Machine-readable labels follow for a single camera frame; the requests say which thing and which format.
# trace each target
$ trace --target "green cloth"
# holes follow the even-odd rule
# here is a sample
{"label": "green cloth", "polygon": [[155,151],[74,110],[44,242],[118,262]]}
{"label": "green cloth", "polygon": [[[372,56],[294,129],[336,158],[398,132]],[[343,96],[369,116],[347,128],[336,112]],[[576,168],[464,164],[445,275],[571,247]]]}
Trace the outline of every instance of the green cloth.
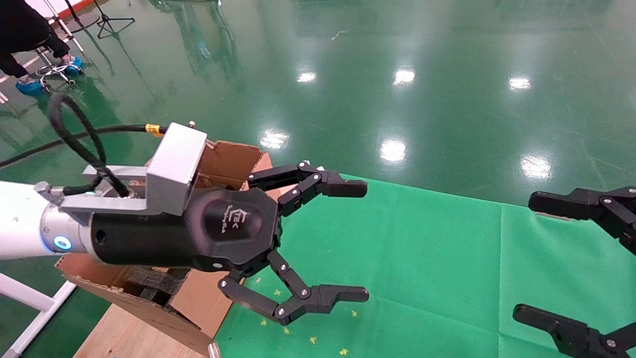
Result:
{"label": "green cloth", "polygon": [[[636,257],[593,222],[520,206],[370,180],[364,199],[317,197],[287,218],[280,253],[307,285],[365,286],[369,301],[306,314],[289,334],[235,304],[223,358],[557,358],[547,333],[513,320],[516,304],[601,333],[636,321]],[[270,269],[246,285],[289,297]]]}

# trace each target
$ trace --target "wooden board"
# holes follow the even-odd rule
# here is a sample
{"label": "wooden board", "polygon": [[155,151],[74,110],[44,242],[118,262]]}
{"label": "wooden board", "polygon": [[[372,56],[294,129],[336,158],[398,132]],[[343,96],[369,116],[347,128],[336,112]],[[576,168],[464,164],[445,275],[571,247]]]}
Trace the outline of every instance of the wooden board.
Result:
{"label": "wooden board", "polygon": [[112,304],[73,358],[206,358]]}

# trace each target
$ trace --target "tripod stand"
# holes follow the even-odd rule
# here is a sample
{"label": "tripod stand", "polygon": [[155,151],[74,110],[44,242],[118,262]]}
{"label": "tripod stand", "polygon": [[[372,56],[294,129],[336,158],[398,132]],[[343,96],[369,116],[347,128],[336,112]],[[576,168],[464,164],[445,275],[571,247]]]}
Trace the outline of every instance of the tripod stand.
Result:
{"label": "tripod stand", "polygon": [[[108,36],[112,36],[120,31],[123,31],[124,29],[126,29],[126,27],[132,25],[132,23],[135,22],[134,17],[108,17],[108,15],[106,15],[104,11],[102,10],[102,8],[99,6],[99,3],[97,2],[97,0],[93,0],[93,3],[95,4],[97,9],[99,10],[99,13],[101,14],[101,20],[97,22],[97,26],[99,26],[99,32],[97,33],[97,38],[99,39],[103,38],[102,37],[103,30],[110,32],[111,34]],[[111,26],[110,21],[118,21],[118,20],[128,20],[130,22],[126,26],[122,27],[119,31],[115,31],[113,29],[113,26]]]}

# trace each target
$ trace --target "cardboard box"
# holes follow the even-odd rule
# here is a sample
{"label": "cardboard box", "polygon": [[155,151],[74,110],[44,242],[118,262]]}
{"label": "cardboard box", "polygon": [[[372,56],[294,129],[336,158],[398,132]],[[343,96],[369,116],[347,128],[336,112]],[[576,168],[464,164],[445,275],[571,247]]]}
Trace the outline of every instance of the cardboard box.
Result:
{"label": "cardboard box", "polygon": [[[247,190],[247,176],[272,167],[270,156],[259,148],[224,141],[208,142],[204,150],[197,187],[230,186]],[[277,199],[281,190],[268,194]],[[217,284],[227,272],[208,273],[191,269],[176,293],[165,304],[139,297],[139,289],[126,281],[132,266],[111,266],[86,254],[69,254],[55,264],[62,276],[77,286],[117,304],[124,310],[206,355],[231,301]]]}

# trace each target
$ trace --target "yellow cable label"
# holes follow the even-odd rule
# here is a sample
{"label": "yellow cable label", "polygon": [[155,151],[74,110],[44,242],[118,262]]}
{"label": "yellow cable label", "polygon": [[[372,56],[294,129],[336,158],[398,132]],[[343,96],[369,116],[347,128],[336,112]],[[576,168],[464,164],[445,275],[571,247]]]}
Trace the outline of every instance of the yellow cable label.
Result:
{"label": "yellow cable label", "polygon": [[159,132],[159,128],[158,124],[146,124],[146,132],[152,133],[155,137],[163,137],[163,134]]}

